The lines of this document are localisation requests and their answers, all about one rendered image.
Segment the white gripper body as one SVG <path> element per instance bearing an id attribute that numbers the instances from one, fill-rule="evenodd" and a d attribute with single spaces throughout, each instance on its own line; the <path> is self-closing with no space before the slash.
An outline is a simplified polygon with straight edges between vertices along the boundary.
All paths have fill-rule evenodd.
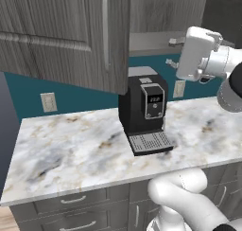
<path id="1" fill-rule="evenodd" d="M 218 51 L 223 38 L 220 33 L 201 27 L 187 29 L 176 76 L 182 80 L 197 81 L 202 60 L 210 57 L 211 51 Z"/>

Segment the white wall outlet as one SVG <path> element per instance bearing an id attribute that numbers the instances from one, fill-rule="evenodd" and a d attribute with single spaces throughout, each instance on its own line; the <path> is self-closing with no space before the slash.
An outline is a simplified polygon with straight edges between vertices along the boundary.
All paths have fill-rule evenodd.
<path id="1" fill-rule="evenodd" d="M 185 81 L 184 80 L 176 80 L 174 91 L 173 91 L 173 98 L 182 98 L 185 89 Z"/>
<path id="2" fill-rule="evenodd" d="M 57 103 L 54 93 L 41 93 L 41 100 L 43 105 L 43 111 L 45 113 L 57 111 Z"/>

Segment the grey drawer front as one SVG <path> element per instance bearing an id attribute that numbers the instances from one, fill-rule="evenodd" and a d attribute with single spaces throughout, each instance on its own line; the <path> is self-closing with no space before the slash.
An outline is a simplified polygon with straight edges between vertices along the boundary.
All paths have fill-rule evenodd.
<path id="1" fill-rule="evenodd" d="M 148 200 L 147 192 L 148 180 L 134 182 L 130 184 L 130 202 L 135 203 L 143 200 Z"/>
<path id="2" fill-rule="evenodd" d="M 74 203 L 74 204 L 62 204 L 61 199 L 63 200 L 74 200 L 81 198 L 86 195 L 86 199 L 82 202 Z M 70 194 L 65 196 L 60 196 L 56 198 L 44 199 L 37 201 L 35 203 L 35 207 L 39 214 L 49 213 L 53 211 L 59 211 L 67 208 L 73 208 L 77 206 L 82 206 L 86 204 L 94 204 L 101 201 L 105 201 L 107 199 L 107 189 L 101 188 L 96 190 L 90 190 L 86 192 L 80 192 L 76 194 Z"/>
<path id="3" fill-rule="evenodd" d="M 60 231 L 60 228 L 82 226 L 92 221 L 96 221 L 96 224 L 79 231 L 97 231 L 98 229 L 107 228 L 110 221 L 110 212 L 107 210 L 91 210 L 86 212 L 79 211 L 75 213 L 63 214 L 61 217 L 55 218 L 53 221 L 44 222 L 43 231 Z"/>
<path id="4" fill-rule="evenodd" d="M 221 182 L 225 169 L 226 169 L 225 165 L 203 169 L 208 180 L 208 185 L 209 186 L 218 185 Z"/>

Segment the grey wooden wall cabinet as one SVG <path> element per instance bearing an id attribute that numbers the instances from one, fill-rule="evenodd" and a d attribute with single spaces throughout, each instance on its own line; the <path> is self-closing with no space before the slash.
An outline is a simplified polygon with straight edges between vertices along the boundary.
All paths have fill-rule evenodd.
<path id="1" fill-rule="evenodd" d="M 176 54 L 169 46 L 191 26 L 202 22 L 206 0 L 130 0 L 130 55 Z"/>

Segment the grey base cabinet door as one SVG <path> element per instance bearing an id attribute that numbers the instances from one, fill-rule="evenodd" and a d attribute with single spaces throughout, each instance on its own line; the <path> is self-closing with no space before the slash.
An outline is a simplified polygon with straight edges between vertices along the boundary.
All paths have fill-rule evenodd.
<path id="1" fill-rule="evenodd" d="M 135 228 L 136 206 L 140 207 L 139 224 Z M 131 203 L 129 207 L 128 231 L 147 231 L 147 226 L 156 217 L 159 206 L 151 200 Z"/>
<path id="2" fill-rule="evenodd" d="M 215 192 L 214 202 L 218 205 L 225 186 L 227 187 L 227 192 L 219 209 L 230 220 L 241 218 L 242 186 L 237 181 L 218 185 Z"/>

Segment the black coffee machine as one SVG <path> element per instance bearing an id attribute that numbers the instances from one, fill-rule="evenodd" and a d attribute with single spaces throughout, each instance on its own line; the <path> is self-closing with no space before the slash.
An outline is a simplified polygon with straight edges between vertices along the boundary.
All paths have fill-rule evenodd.
<path id="1" fill-rule="evenodd" d="M 128 92 L 118 96 L 118 114 L 135 156 L 172 151 L 165 134 L 165 79 L 149 66 L 130 67 Z"/>

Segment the grey wooden wall cabinet door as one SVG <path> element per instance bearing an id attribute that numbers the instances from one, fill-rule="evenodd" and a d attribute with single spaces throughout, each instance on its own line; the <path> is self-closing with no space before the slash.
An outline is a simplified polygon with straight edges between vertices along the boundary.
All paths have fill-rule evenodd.
<path id="1" fill-rule="evenodd" d="M 0 0 L 0 71 L 124 95 L 130 0 L 109 0 L 109 61 L 102 0 Z"/>

